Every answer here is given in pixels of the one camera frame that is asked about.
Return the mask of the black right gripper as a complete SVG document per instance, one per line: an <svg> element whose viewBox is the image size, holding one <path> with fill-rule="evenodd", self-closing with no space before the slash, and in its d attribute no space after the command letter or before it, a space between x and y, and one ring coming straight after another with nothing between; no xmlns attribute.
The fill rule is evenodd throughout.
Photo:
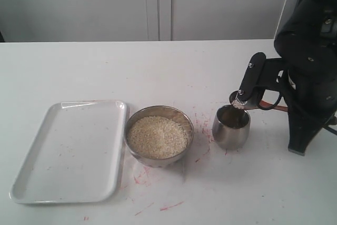
<svg viewBox="0 0 337 225"><path fill-rule="evenodd" d="M288 150L305 155L310 142L321 129L332 130L336 124L336 66L316 69L295 67L285 61L280 70L280 90L288 106Z"/></svg>

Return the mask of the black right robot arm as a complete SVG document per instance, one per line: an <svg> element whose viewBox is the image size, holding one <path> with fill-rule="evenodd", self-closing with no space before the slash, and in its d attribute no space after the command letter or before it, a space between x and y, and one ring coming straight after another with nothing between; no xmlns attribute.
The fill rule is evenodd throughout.
<svg viewBox="0 0 337 225"><path fill-rule="evenodd" d="M288 150L304 155L314 137L335 122L336 0L302 0L274 40L286 62L280 79L288 106Z"/></svg>

